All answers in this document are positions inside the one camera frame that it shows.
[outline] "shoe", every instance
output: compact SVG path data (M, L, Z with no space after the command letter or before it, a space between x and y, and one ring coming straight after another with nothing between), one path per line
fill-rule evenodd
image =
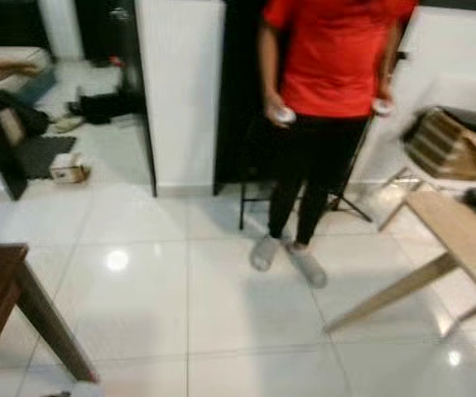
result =
M268 234L256 243L251 251L250 261L254 269L259 271L268 271L271 268L272 261L280 242Z
M55 132L58 134L64 134L66 132L70 132L75 130L77 127L82 126L84 124L84 119L82 117L64 117L58 119L55 124Z
M312 287L320 289L326 286L328 278L324 269L307 249L296 248L294 242L286 245L286 249L291 262L301 270Z

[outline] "hand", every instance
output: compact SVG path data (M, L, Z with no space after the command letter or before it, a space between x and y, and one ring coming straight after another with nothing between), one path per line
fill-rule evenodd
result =
M265 104L263 112L265 117L275 126L280 128L289 128L289 125L278 121L277 114L283 111L285 107L284 101L278 93L268 93L265 96Z
M394 105L394 97L392 96L392 91L390 89L390 84L388 81L382 81L377 88L377 97L383 99L385 102Z

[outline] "wooden table leg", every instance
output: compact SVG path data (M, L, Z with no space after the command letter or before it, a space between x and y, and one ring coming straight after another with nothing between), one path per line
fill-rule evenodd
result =
M469 319L471 319L475 316L476 316L476 306L471 308L470 310L468 310L466 313L462 314L460 317L458 317L454 321L454 323L450 327L450 329L448 329L447 332L445 333L445 337L448 338L448 337L453 336L454 333L458 330L459 325L461 323L464 323L464 322L468 321Z
M22 294L17 305L30 323L76 380L97 382L95 370L26 263L19 270L18 280Z
M446 252L385 290L375 294L372 298L366 300L355 309L334 320L326 327L325 331L332 332L359 318L368 316L370 313L403 298L411 292L425 287L431 281L452 271L456 266L451 255Z

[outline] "light wooden table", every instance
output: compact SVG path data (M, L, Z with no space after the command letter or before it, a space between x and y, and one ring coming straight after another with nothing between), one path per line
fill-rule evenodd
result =
M409 194L405 204L440 240L447 252L375 294L350 312L334 320L326 332L344 327L415 292L460 267L476 284L476 212L438 192ZM476 315L476 307L461 316L456 325Z

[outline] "black mat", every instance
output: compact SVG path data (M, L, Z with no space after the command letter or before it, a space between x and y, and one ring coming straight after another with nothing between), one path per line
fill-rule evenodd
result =
M16 148L16 155L28 179L51 179L50 164L60 153L69 153L73 136L35 136Z

